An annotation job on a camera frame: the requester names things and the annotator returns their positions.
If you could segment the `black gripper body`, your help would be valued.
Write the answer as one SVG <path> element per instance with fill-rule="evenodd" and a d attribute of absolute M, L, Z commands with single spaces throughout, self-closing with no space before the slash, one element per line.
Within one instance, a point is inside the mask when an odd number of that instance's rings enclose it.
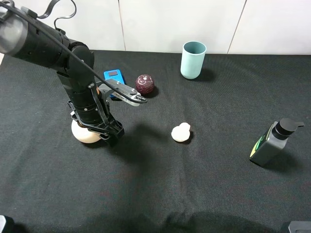
<path fill-rule="evenodd" d="M 101 100 L 101 93 L 95 82 L 85 87 L 77 84 L 65 85 L 69 97 L 69 106 L 74 112 L 72 117 L 79 124 L 88 129 L 113 129 L 114 121 L 107 107 L 106 101 Z"/>

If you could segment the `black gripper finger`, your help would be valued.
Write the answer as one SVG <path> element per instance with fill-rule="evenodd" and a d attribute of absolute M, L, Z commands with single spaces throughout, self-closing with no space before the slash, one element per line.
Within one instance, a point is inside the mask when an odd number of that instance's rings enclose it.
<path fill-rule="evenodd" d="M 119 121 L 115 120 L 112 114 L 109 114 L 107 119 L 107 123 L 102 122 L 101 124 L 86 124 L 83 123 L 79 117 L 77 117 L 77 122 L 88 131 L 96 133 L 100 139 L 106 142 L 109 146 L 113 147 L 124 135 L 124 128 Z"/>

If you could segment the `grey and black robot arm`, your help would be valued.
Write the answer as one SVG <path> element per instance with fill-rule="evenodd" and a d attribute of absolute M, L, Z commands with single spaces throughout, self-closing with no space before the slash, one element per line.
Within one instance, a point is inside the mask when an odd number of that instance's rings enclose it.
<path fill-rule="evenodd" d="M 56 71 L 69 97 L 71 130 L 77 140 L 117 144 L 124 128 L 112 116 L 108 98 L 113 95 L 132 106 L 146 99 L 119 81 L 103 79 L 93 69 L 95 57 L 88 46 L 46 25 L 42 16 L 26 7 L 16 8 L 12 0 L 1 1 L 0 7 L 1 53 Z"/>

